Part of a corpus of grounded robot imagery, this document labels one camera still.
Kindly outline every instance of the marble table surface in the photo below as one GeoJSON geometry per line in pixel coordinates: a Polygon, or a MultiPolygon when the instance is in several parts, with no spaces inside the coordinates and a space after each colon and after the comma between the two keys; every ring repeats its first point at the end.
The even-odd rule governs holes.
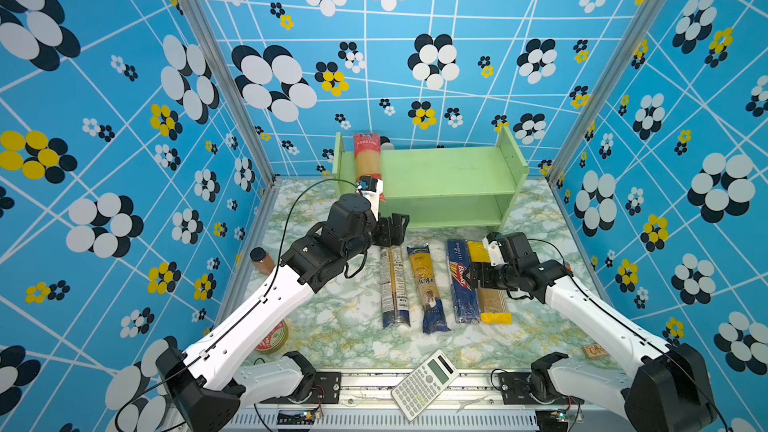
{"type": "MultiPolygon", "coordinates": [[[[283,180],[274,214],[264,237],[263,247],[276,260],[283,226],[291,204],[302,190],[315,180],[283,180]]],[[[293,210],[283,251],[314,223],[325,220],[335,201],[332,183],[326,182],[308,191],[293,210]]],[[[516,208],[503,232],[525,232],[557,245],[574,273],[594,290],[594,284],[581,259],[568,226],[545,180],[530,178],[524,184],[516,208]]],[[[371,250],[365,268],[353,279],[339,276],[329,282],[314,298],[290,314],[289,336],[281,350],[256,357],[277,360],[289,350],[300,351],[316,368],[414,368],[433,351],[443,350],[459,368],[530,368],[531,362],[553,351],[584,358],[581,347],[593,344],[573,322],[538,301],[507,301],[512,325],[457,324],[451,300],[450,273],[446,263],[446,240],[464,238],[482,240],[486,228],[440,228],[408,230],[402,244],[411,327],[382,328],[379,294],[379,254],[371,250]],[[436,283],[446,310],[450,332],[426,335],[422,332],[422,308],[405,247],[428,243],[432,253],[436,283]]],[[[547,244],[532,242],[543,262],[558,258],[547,244]]],[[[350,261],[350,270],[360,264],[350,261]]],[[[247,294],[264,281],[253,271],[247,294]]],[[[590,360],[601,368],[617,368],[609,358],[590,360]]]]}

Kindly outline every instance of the black cable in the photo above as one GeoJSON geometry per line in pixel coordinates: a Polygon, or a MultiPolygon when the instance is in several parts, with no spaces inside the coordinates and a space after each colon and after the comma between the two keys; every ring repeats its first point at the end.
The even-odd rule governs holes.
{"type": "Polygon", "coordinates": [[[259,421],[261,421],[262,425],[263,425],[264,427],[266,427],[266,429],[267,429],[269,432],[274,432],[274,430],[272,430],[272,429],[270,428],[270,426],[266,425],[266,422],[264,422],[264,419],[263,419],[263,418],[261,418],[261,414],[259,414],[259,409],[257,409],[257,408],[256,408],[256,404],[254,404],[254,410],[256,411],[256,415],[258,415],[258,416],[259,416],[259,421]]]}
{"type": "Polygon", "coordinates": [[[362,268],[366,266],[366,260],[367,259],[368,259],[368,250],[365,250],[362,253],[362,262],[360,262],[360,266],[357,268],[356,271],[354,271],[354,273],[352,275],[347,275],[347,273],[350,271],[350,266],[349,266],[349,264],[347,264],[347,268],[344,271],[344,278],[352,278],[355,275],[357,275],[358,272],[360,272],[362,270],[362,268]]]}
{"type": "MultiPolygon", "coordinates": [[[[563,254],[562,254],[562,252],[560,252],[560,249],[558,249],[556,245],[552,244],[551,242],[547,242],[547,241],[545,241],[545,240],[541,240],[540,238],[530,238],[530,239],[529,239],[529,241],[531,241],[531,240],[533,240],[533,241],[536,241],[536,242],[543,242],[544,244],[549,244],[549,245],[551,245],[552,247],[554,247],[554,250],[558,251],[558,254],[560,254],[560,258],[562,258],[563,262],[565,262],[565,258],[563,257],[563,254]]],[[[698,385],[698,383],[696,382],[696,380],[695,380],[694,378],[692,378],[692,377],[691,377],[691,376],[688,374],[687,370],[686,370],[685,368],[683,368],[683,366],[682,366],[682,365],[678,364],[676,360],[674,360],[672,357],[670,357],[670,356],[667,354],[667,352],[664,352],[663,350],[661,350],[661,349],[659,349],[658,347],[656,347],[654,344],[652,344],[650,341],[648,341],[648,339],[646,339],[645,337],[643,337],[642,335],[640,335],[638,332],[636,332],[636,331],[635,331],[635,330],[634,330],[632,327],[630,327],[630,326],[626,325],[624,322],[620,321],[620,320],[619,320],[619,319],[617,319],[615,316],[613,316],[613,315],[612,315],[610,312],[608,312],[607,310],[605,310],[604,308],[602,308],[602,307],[600,306],[600,304],[599,304],[599,303],[597,303],[597,302],[595,302],[594,300],[592,300],[592,297],[590,297],[589,295],[587,295],[587,293],[586,293],[586,292],[584,292],[584,290],[581,288],[581,286],[579,286],[578,282],[576,282],[576,281],[574,280],[574,278],[573,278],[573,276],[572,276],[572,275],[569,275],[569,277],[571,277],[571,281],[572,281],[572,283],[573,283],[573,284],[576,286],[576,288],[577,288],[577,289],[578,289],[578,290],[579,290],[579,291],[580,291],[580,292],[581,292],[581,293],[582,293],[582,294],[583,294],[583,295],[584,295],[586,298],[588,298],[588,299],[589,299],[589,301],[590,301],[590,302],[592,302],[592,304],[594,304],[594,305],[595,305],[597,308],[599,308],[599,309],[600,309],[600,310],[601,310],[601,311],[602,311],[604,314],[606,314],[607,316],[609,316],[610,318],[612,318],[612,319],[613,319],[613,320],[615,320],[616,322],[619,322],[619,323],[621,324],[621,326],[622,326],[622,327],[626,328],[626,329],[627,329],[629,332],[632,332],[632,334],[636,335],[636,336],[638,337],[638,339],[639,339],[639,340],[641,340],[641,341],[645,342],[646,344],[648,344],[649,346],[651,346],[651,347],[652,347],[654,350],[656,350],[656,351],[657,351],[659,354],[662,354],[663,356],[665,356],[665,357],[667,358],[667,360],[669,360],[669,361],[670,361],[670,362],[672,362],[673,364],[677,365],[677,368],[678,368],[678,369],[680,369],[680,371],[681,371],[681,372],[683,372],[683,374],[684,374],[684,375],[685,375],[685,376],[688,378],[688,380],[690,380],[690,382],[691,382],[691,383],[692,383],[692,384],[693,384],[693,385],[696,387],[696,389],[697,389],[697,390],[698,390],[698,391],[701,393],[701,395],[703,395],[703,396],[704,396],[704,398],[705,398],[705,399],[707,399],[707,400],[710,402],[710,404],[712,404],[712,407],[715,409],[715,412],[717,412],[717,416],[718,416],[718,417],[720,418],[720,420],[723,422],[723,426],[725,427],[725,430],[728,430],[728,423],[725,421],[725,418],[724,418],[724,417],[723,417],[723,415],[720,413],[720,409],[718,409],[718,408],[717,408],[717,406],[715,405],[715,401],[714,401],[714,400],[712,400],[712,399],[710,399],[710,398],[709,398],[709,396],[707,396],[707,395],[704,393],[704,391],[701,389],[701,387],[699,387],[699,385],[698,385]]]]}
{"type": "Polygon", "coordinates": [[[557,245],[553,244],[552,242],[547,242],[545,240],[541,240],[540,238],[530,238],[528,241],[530,242],[531,240],[533,240],[535,242],[543,242],[544,244],[551,245],[554,248],[554,250],[558,251],[558,254],[560,254],[560,259],[562,259],[562,261],[565,262],[565,257],[563,257],[563,253],[560,252],[560,249],[557,247],[557,245]]]}
{"type": "Polygon", "coordinates": [[[168,432],[169,430],[173,430],[173,429],[175,429],[176,427],[181,427],[182,425],[184,425],[184,424],[186,424],[186,423],[187,423],[187,421],[185,420],[185,421],[184,421],[184,422],[182,422],[181,424],[176,424],[176,425],[175,425],[175,426],[173,426],[173,427],[168,427],[167,429],[165,429],[165,430],[161,430],[160,432],[168,432]]]}
{"type": "Polygon", "coordinates": [[[576,417],[574,417],[574,421],[571,422],[571,427],[568,428],[567,432],[571,432],[571,429],[574,428],[574,426],[576,425],[576,420],[578,420],[578,415],[580,412],[581,412],[581,402],[578,403],[578,408],[576,409],[576,417]]]}
{"type": "Polygon", "coordinates": [[[509,293],[509,289],[506,289],[507,297],[512,299],[513,301],[528,301],[533,300],[533,297],[530,295],[521,295],[520,297],[513,297],[512,294],[509,293]]]}
{"type": "MultiPolygon", "coordinates": [[[[275,273],[274,273],[274,276],[272,277],[272,283],[270,284],[270,287],[269,287],[269,288],[266,290],[266,292],[264,292],[264,298],[266,298],[266,295],[267,295],[267,294],[270,292],[270,290],[272,290],[272,287],[273,287],[273,286],[274,286],[274,284],[275,284],[275,279],[277,279],[277,271],[280,269],[280,256],[281,256],[281,255],[282,255],[282,253],[283,253],[283,243],[284,243],[284,241],[285,241],[285,239],[286,239],[286,232],[287,232],[287,230],[288,230],[288,221],[290,220],[290,215],[291,215],[291,213],[293,212],[293,208],[296,206],[296,204],[298,203],[299,199],[300,199],[300,198],[302,198],[302,196],[303,196],[304,194],[306,194],[306,193],[307,193],[307,191],[309,191],[309,190],[310,190],[312,187],[314,187],[314,186],[317,186],[317,185],[319,185],[319,184],[322,184],[323,182],[330,182],[330,181],[336,181],[336,182],[346,182],[346,183],[350,184],[352,187],[354,187],[355,189],[357,189],[357,186],[356,186],[355,184],[353,184],[352,182],[350,182],[350,181],[348,181],[348,180],[344,180],[343,178],[326,178],[326,179],[324,179],[324,180],[320,180],[320,181],[318,181],[318,182],[315,182],[315,183],[313,183],[311,186],[309,186],[309,187],[305,188],[305,189],[304,189],[304,192],[302,192],[301,194],[299,194],[299,196],[298,196],[298,197],[296,197],[296,200],[294,200],[294,201],[293,201],[293,205],[291,206],[290,210],[288,211],[288,217],[286,218],[286,224],[285,224],[285,227],[283,227],[283,238],[280,240],[280,249],[279,249],[279,251],[278,251],[278,253],[277,253],[277,261],[278,261],[278,262],[277,262],[277,266],[275,267],[275,273]]],[[[227,335],[227,334],[228,334],[230,331],[232,331],[232,329],[234,329],[235,327],[237,327],[237,325],[238,325],[240,322],[242,322],[242,321],[245,319],[245,317],[247,317],[247,316],[248,316],[248,314],[250,314],[251,312],[253,312],[253,311],[254,311],[254,309],[256,308],[256,306],[257,306],[258,304],[260,304],[260,303],[261,303],[261,301],[258,301],[257,303],[255,303],[255,304],[254,304],[254,306],[253,306],[253,307],[251,307],[251,308],[248,310],[248,312],[245,312],[245,313],[243,314],[243,316],[242,316],[242,317],[240,317],[240,318],[239,318],[237,321],[235,321],[235,323],[234,323],[234,324],[232,324],[232,326],[231,326],[231,327],[229,327],[227,330],[225,330],[225,331],[222,333],[222,335],[220,335],[220,336],[218,337],[218,339],[216,339],[216,340],[215,340],[215,341],[212,343],[212,345],[211,345],[211,346],[209,346],[207,349],[205,349],[205,351],[206,351],[206,352],[210,352],[210,351],[211,351],[211,350],[212,350],[214,347],[216,347],[216,344],[218,344],[218,343],[219,343],[219,341],[221,341],[221,339],[223,339],[223,338],[224,338],[224,337],[225,337],[225,336],[226,336],[226,335],[227,335]]],[[[174,372],[174,373],[173,373],[171,376],[167,377],[166,379],[163,379],[163,380],[161,380],[160,382],[158,382],[157,384],[153,385],[152,387],[150,387],[150,388],[146,389],[144,392],[142,392],[141,394],[139,394],[139,396],[146,394],[147,392],[151,391],[152,389],[156,389],[156,388],[158,388],[159,386],[161,386],[161,385],[162,385],[162,384],[164,384],[165,382],[168,382],[168,380],[169,380],[169,379],[172,379],[173,377],[177,376],[178,374],[180,374],[180,373],[184,372],[185,370],[187,370],[188,368],[192,367],[192,365],[193,365],[195,362],[197,362],[198,360],[200,360],[200,357],[201,357],[201,356],[197,356],[197,357],[196,357],[194,360],[192,360],[191,362],[189,362],[189,364],[188,364],[188,365],[186,365],[186,366],[184,366],[182,369],[180,369],[180,370],[178,370],[178,371],[174,372]]],[[[118,424],[118,417],[120,416],[120,412],[122,412],[123,410],[125,410],[125,408],[126,408],[126,407],[128,407],[128,406],[129,406],[130,404],[132,404],[133,402],[134,402],[133,400],[130,400],[129,402],[126,402],[126,403],[123,405],[123,407],[121,407],[121,408],[120,408],[120,410],[118,410],[118,412],[117,412],[117,413],[114,415],[114,426],[115,426],[115,428],[118,430],[118,432],[126,432],[125,430],[122,430],[122,429],[120,428],[120,425],[118,424]]]]}
{"type": "MultiPolygon", "coordinates": [[[[171,375],[169,375],[167,378],[165,378],[165,379],[161,380],[160,382],[157,382],[157,383],[156,383],[155,385],[153,385],[152,387],[150,387],[150,388],[146,389],[144,392],[142,392],[141,394],[139,394],[139,397],[140,397],[140,396],[142,396],[142,395],[144,395],[144,394],[146,394],[147,392],[149,392],[149,391],[151,391],[151,390],[153,390],[153,389],[156,389],[156,388],[158,388],[158,387],[159,387],[159,386],[161,386],[162,384],[165,384],[166,382],[168,382],[168,380],[170,380],[170,379],[172,379],[172,378],[176,377],[178,374],[181,374],[182,372],[184,372],[184,371],[185,371],[185,370],[187,370],[188,368],[192,367],[192,365],[193,365],[195,362],[197,362],[198,360],[200,360],[200,356],[197,356],[197,357],[195,358],[195,360],[192,360],[191,362],[189,362],[189,365],[186,365],[186,366],[184,366],[184,367],[183,367],[181,370],[178,370],[178,371],[176,371],[176,372],[172,373],[172,374],[171,374],[171,375]]],[[[123,404],[123,407],[121,407],[121,408],[118,410],[118,412],[117,412],[117,413],[114,415],[114,428],[116,428],[116,429],[118,430],[118,432],[126,432],[125,430],[122,430],[122,429],[120,428],[120,424],[118,424],[118,417],[120,417],[120,412],[122,412],[123,410],[125,410],[125,408],[126,408],[126,407],[128,407],[129,405],[131,405],[133,402],[134,402],[134,400],[130,400],[130,401],[126,402],[125,404],[123,404]]],[[[170,429],[167,429],[167,430],[175,429],[176,427],[179,427],[179,425],[175,425],[175,426],[173,426],[173,427],[171,427],[170,429]]]]}
{"type": "Polygon", "coordinates": [[[507,371],[506,371],[506,370],[504,370],[504,369],[500,369],[500,368],[496,368],[496,369],[493,369],[493,370],[491,370],[491,387],[493,387],[494,389],[496,389],[496,390],[498,390],[499,392],[501,392],[502,394],[504,394],[504,390],[502,390],[502,388],[501,388],[501,387],[496,387],[496,386],[494,385],[494,383],[493,383],[493,373],[494,373],[496,370],[500,370],[500,371],[502,371],[502,372],[506,372],[507,374],[509,374],[509,372],[507,372],[507,371]]]}
{"type": "Polygon", "coordinates": [[[283,238],[280,240],[280,248],[277,249],[277,266],[275,267],[275,274],[272,277],[272,283],[270,284],[270,287],[264,292],[264,297],[272,290],[272,286],[275,284],[275,280],[277,279],[277,273],[280,270],[280,256],[283,254],[283,243],[286,240],[286,233],[288,232],[288,221],[290,220],[290,215],[293,213],[293,208],[296,206],[296,204],[299,202],[299,199],[306,194],[312,187],[317,186],[319,184],[322,184],[323,182],[345,182],[347,184],[350,184],[352,187],[357,190],[357,185],[353,184],[349,180],[344,180],[343,178],[326,178],[324,180],[320,180],[318,182],[313,183],[311,186],[304,189],[304,192],[299,194],[298,197],[296,197],[296,200],[293,201],[293,205],[290,207],[290,210],[288,211],[288,216],[286,217],[286,224],[285,227],[283,227],[283,238]]]}

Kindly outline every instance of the spaghetti package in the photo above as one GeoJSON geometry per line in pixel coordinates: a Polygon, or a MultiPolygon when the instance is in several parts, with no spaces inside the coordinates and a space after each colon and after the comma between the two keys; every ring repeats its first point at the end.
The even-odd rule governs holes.
{"type": "Polygon", "coordinates": [[[382,324],[411,326],[406,294],[406,274],[402,268],[402,250],[399,246],[382,247],[381,261],[382,324]]]}
{"type": "Polygon", "coordinates": [[[448,270],[451,271],[451,296],[453,297],[453,312],[456,322],[472,324],[480,322],[480,308],[477,293],[469,287],[464,279],[464,273],[472,262],[469,260],[469,248],[466,240],[449,240],[446,242],[448,270]]]}
{"type": "Polygon", "coordinates": [[[413,277],[418,286],[418,296],[424,309],[422,331],[425,334],[451,331],[446,323],[446,312],[442,308],[440,293],[437,291],[435,270],[432,268],[432,258],[429,256],[429,245],[407,249],[413,268],[413,277]]]}
{"type": "Polygon", "coordinates": [[[369,132],[361,132],[354,135],[355,142],[355,170],[357,179],[370,176],[382,179],[382,146],[381,136],[369,132]]]}
{"type": "MultiPolygon", "coordinates": [[[[472,262],[490,262],[488,251],[482,242],[467,242],[472,262]]],[[[512,312],[507,309],[502,291],[495,288],[478,288],[480,320],[486,324],[511,324],[512,312]]]]}

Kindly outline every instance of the small jar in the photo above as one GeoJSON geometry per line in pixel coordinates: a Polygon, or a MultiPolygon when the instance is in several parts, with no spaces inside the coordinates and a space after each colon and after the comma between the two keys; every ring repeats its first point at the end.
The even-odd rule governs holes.
{"type": "Polygon", "coordinates": [[[272,354],[280,350],[281,347],[288,340],[288,324],[285,319],[272,329],[269,334],[264,337],[264,340],[259,342],[256,346],[256,352],[261,354],[272,354]]]}
{"type": "Polygon", "coordinates": [[[250,251],[250,261],[256,270],[263,275],[269,275],[275,269],[275,261],[261,247],[256,247],[250,251]]]}

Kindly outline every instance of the brown jar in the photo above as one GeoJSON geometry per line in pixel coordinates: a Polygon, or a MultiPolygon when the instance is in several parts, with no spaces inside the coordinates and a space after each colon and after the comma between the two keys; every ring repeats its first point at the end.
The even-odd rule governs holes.
{"type": "Polygon", "coordinates": [[[275,268],[275,261],[261,247],[256,247],[250,251],[250,261],[254,267],[263,275],[269,275],[275,268]]]}

